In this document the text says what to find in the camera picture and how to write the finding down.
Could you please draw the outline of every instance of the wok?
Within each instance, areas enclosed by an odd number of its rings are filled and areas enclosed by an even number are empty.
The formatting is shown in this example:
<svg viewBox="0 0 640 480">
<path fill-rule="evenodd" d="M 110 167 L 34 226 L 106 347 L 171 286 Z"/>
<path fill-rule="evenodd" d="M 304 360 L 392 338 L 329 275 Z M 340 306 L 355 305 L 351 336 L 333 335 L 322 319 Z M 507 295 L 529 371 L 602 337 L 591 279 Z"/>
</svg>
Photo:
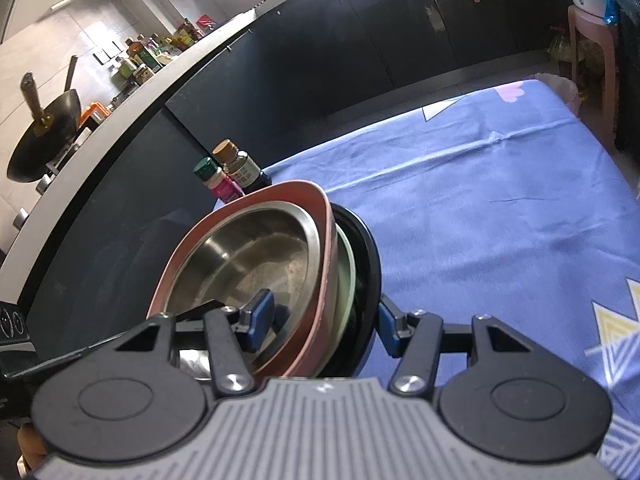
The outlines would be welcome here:
<svg viewBox="0 0 640 480">
<path fill-rule="evenodd" d="M 70 89 L 78 56 L 72 56 L 66 74 L 65 92 L 44 110 L 40 106 L 33 73 L 27 72 L 20 90 L 31 110 L 33 123 L 24 133 L 9 160 L 6 176 L 14 182 L 34 182 L 49 172 L 47 163 L 78 136 L 80 99 Z"/>
</svg>

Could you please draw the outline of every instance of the blue tablecloth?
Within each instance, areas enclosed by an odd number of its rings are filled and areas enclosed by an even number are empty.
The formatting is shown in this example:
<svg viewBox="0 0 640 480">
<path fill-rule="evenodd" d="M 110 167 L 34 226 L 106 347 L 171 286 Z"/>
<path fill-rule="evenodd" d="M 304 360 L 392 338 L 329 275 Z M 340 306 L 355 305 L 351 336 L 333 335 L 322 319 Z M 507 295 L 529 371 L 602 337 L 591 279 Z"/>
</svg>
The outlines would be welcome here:
<svg viewBox="0 0 640 480">
<path fill-rule="evenodd" d="M 640 478 L 640 208 L 609 155 L 538 81 L 373 124 L 268 168 L 320 184 L 371 229 L 383 291 L 445 322 L 490 313 L 607 388 L 599 458 Z M 438 382 L 464 359 L 442 358 Z M 397 362 L 380 341 L 362 371 Z"/>
</svg>

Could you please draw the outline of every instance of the pink bowl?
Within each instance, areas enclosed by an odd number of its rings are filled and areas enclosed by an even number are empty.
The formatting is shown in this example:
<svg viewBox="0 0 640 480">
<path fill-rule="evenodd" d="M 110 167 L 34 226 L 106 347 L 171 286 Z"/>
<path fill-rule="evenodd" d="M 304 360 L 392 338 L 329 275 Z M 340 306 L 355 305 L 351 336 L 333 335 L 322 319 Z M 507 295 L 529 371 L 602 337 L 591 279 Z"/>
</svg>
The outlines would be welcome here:
<svg viewBox="0 0 640 480">
<path fill-rule="evenodd" d="M 290 180 L 255 191 L 209 213 L 189 231 L 175 248 L 156 287 L 147 317 L 162 312 L 180 269 L 191 252 L 217 224 L 228 216 L 262 202 L 282 200 L 306 210 L 316 222 L 322 249 L 321 275 L 317 293 L 298 327 L 261 368 L 256 378 L 308 376 L 319 365 L 334 320 L 337 295 L 337 232 L 331 205 L 321 187 L 304 180 Z"/>
</svg>

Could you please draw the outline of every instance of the gray ribbed panel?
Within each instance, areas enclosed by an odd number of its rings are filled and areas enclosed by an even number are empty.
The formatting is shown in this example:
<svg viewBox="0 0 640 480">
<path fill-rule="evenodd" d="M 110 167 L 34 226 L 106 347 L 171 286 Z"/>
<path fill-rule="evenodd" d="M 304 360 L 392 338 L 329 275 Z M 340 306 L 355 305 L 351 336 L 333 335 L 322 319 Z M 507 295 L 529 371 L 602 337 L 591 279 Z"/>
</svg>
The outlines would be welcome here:
<svg viewBox="0 0 640 480">
<path fill-rule="evenodd" d="M 204 430 L 151 463 L 105 469 L 54 457 L 38 480 L 611 480 L 594 457 L 519 466 L 485 456 L 428 403 L 377 379 L 271 380 L 220 403 Z"/>
</svg>

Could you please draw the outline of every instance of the wok handle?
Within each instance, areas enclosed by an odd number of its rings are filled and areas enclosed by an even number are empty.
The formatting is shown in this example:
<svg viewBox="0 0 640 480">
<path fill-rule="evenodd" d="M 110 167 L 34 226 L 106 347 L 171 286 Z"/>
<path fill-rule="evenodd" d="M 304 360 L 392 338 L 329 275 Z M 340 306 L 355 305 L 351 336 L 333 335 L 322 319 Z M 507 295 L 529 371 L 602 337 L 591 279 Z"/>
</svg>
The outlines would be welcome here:
<svg viewBox="0 0 640 480">
<path fill-rule="evenodd" d="M 40 106 L 40 98 L 38 97 L 38 89 L 36 87 L 36 82 L 33 80 L 33 73 L 27 72 L 22 81 L 20 81 L 20 90 L 22 91 L 22 95 L 24 96 L 24 100 L 31 110 L 31 116 L 33 120 L 37 123 L 42 122 L 44 118 L 44 110 L 42 106 Z"/>
<path fill-rule="evenodd" d="M 65 92 L 71 90 L 71 82 L 74 78 L 74 72 L 76 71 L 76 63 L 78 63 L 78 56 L 71 56 L 69 61 L 69 68 L 66 71 Z"/>
</svg>

